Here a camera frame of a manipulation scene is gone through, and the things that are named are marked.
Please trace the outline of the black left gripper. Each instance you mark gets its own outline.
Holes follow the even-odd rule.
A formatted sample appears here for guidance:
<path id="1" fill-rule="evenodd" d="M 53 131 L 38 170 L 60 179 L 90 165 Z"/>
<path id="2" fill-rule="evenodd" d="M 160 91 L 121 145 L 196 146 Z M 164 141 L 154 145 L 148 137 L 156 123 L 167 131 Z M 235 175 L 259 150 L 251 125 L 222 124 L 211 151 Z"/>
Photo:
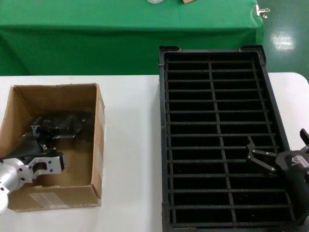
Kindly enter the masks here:
<path id="1" fill-rule="evenodd" d="M 57 150 L 51 145 L 52 134 L 41 131 L 39 124 L 31 125 L 20 142 L 9 152 L 9 158 L 27 159 L 37 157 L 56 157 Z"/>

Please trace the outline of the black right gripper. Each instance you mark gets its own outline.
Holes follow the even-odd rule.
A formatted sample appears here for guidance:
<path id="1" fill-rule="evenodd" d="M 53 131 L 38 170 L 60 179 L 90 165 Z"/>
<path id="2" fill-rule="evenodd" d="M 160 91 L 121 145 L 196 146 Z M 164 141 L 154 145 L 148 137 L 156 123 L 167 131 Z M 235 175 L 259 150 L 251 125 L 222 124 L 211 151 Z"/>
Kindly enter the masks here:
<path id="1" fill-rule="evenodd" d="M 279 154 L 256 148 L 252 138 L 248 136 L 246 162 L 258 172 L 276 177 L 277 168 L 283 173 L 285 185 L 289 193 L 309 192 L 309 134 L 301 129 L 300 137 L 305 143 L 301 150 L 284 151 Z"/>

